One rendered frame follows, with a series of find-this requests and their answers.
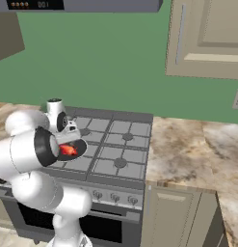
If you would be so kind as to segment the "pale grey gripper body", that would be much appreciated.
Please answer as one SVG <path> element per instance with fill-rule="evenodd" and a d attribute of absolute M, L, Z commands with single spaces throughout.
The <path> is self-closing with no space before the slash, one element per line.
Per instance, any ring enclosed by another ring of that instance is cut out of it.
<path fill-rule="evenodd" d="M 59 145 L 74 142 L 81 138 L 81 133 L 79 130 L 62 131 L 55 134 L 57 142 Z"/>

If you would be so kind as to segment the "orange red fish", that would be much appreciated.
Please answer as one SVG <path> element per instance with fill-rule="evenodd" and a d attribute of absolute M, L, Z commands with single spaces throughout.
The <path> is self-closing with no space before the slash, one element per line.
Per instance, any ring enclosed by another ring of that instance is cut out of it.
<path fill-rule="evenodd" d="M 77 154 L 77 149 L 70 145 L 60 145 L 61 154 L 73 156 Z"/>

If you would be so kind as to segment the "black frying pan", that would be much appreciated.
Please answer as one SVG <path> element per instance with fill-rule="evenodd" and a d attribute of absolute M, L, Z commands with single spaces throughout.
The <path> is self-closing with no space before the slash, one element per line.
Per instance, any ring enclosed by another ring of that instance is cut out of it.
<path fill-rule="evenodd" d="M 60 154 L 59 154 L 59 157 L 58 157 L 59 161 L 69 161 L 69 160 L 73 160 L 73 159 L 79 158 L 79 157 L 83 156 L 86 153 L 87 149 L 88 149 L 88 144 L 83 139 L 79 139 L 79 140 L 76 140 L 74 142 L 65 143 L 65 144 L 62 144 L 62 145 L 73 146 L 74 148 L 77 149 L 77 154 L 73 155 L 73 156 L 64 155 L 64 154 L 61 154 L 61 150 L 60 150 Z"/>

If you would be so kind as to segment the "grey gas hob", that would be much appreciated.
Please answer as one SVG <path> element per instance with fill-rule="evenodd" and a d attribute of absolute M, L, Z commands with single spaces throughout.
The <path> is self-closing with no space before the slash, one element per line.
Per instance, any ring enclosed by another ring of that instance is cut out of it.
<path fill-rule="evenodd" d="M 45 173 L 55 178 L 144 188 L 151 114 L 70 106 L 66 113 L 77 123 L 88 150 L 77 159 L 55 163 Z"/>

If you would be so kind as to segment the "grey oven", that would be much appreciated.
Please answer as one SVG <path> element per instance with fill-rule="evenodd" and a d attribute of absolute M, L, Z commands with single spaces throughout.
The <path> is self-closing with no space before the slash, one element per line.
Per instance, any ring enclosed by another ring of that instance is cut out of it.
<path fill-rule="evenodd" d="M 7 139 L 9 137 L 9 134 L 6 132 L 6 129 L 5 129 L 6 119 L 9 117 L 9 115 L 15 111 L 26 110 L 26 109 L 40 110 L 37 106 L 12 105 L 9 103 L 0 103 L 0 141 Z M 75 120 L 68 114 L 66 114 L 66 116 L 67 116 L 67 119 L 69 120 L 69 124 L 66 127 L 65 131 L 79 130 Z M 44 170 L 50 166 L 43 167 L 40 170 L 43 173 L 45 173 Z M 55 177 L 52 177 L 52 178 L 54 178 L 57 182 L 59 182 L 62 185 L 69 185 L 71 187 L 83 189 L 89 192 L 92 197 L 93 203 L 99 203 L 102 205 L 109 205 L 109 206 L 125 207 L 128 209 L 137 209 L 142 212 L 142 217 L 143 217 L 145 184 L 144 184 L 143 189 L 138 190 L 138 189 L 127 188 L 127 187 L 119 187 L 119 186 L 105 185 L 105 184 L 99 184 L 99 183 L 93 183 L 93 182 L 85 182 L 81 180 L 72 180 L 72 179 L 55 178 Z M 11 184 L 2 179 L 0 179 L 0 187 L 7 187 L 12 191 Z M 102 198 L 99 201 L 93 196 L 94 190 L 100 191 L 103 194 Z M 112 193 L 116 193 L 120 196 L 120 199 L 117 203 L 114 203 L 111 200 Z M 138 202 L 134 206 L 132 206 L 128 202 L 129 196 L 134 196 L 135 198 L 138 199 Z"/>

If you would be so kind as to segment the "black glass oven door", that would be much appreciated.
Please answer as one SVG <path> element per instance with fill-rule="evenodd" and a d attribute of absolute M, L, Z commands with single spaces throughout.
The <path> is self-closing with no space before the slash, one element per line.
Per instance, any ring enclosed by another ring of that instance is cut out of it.
<path fill-rule="evenodd" d="M 43 242 L 49 242 L 53 238 L 53 215 L 51 213 L 40 212 L 18 202 L 3 201 L 3 204 L 19 236 Z M 81 218 L 81 229 L 90 238 L 93 247 L 140 247 L 142 231 L 142 212 L 140 210 L 99 203 L 93 203 L 92 209 L 105 213 L 117 213 L 122 216 L 125 215 L 126 210 L 140 214 L 139 223 L 89 214 Z"/>

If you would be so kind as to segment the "beige base cupboard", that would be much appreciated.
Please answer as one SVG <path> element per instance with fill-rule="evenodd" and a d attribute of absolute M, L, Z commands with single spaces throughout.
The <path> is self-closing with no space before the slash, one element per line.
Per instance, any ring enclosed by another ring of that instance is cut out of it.
<path fill-rule="evenodd" d="M 1 200 L 0 200 L 0 227 L 13 230 L 13 223 Z"/>

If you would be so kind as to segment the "beige base cupboard door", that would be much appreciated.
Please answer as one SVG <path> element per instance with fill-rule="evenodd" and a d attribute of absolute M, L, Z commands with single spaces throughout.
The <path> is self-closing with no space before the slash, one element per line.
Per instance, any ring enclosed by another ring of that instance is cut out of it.
<path fill-rule="evenodd" d="M 141 247 L 187 247 L 200 192 L 148 185 Z"/>
<path fill-rule="evenodd" d="M 187 247 L 228 247 L 217 193 L 201 194 Z"/>

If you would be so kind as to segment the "grey range hood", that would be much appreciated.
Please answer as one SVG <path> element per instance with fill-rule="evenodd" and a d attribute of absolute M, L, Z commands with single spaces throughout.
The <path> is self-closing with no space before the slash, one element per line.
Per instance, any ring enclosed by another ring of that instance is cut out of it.
<path fill-rule="evenodd" d="M 162 4 L 163 0 L 0 0 L 0 13 L 157 13 Z"/>

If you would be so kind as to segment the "brown wall cupboard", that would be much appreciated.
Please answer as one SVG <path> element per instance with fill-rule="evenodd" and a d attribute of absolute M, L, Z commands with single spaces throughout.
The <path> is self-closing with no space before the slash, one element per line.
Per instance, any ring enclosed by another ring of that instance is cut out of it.
<path fill-rule="evenodd" d="M 16 13 L 0 13 L 0 61 L 25 49 Z"/>

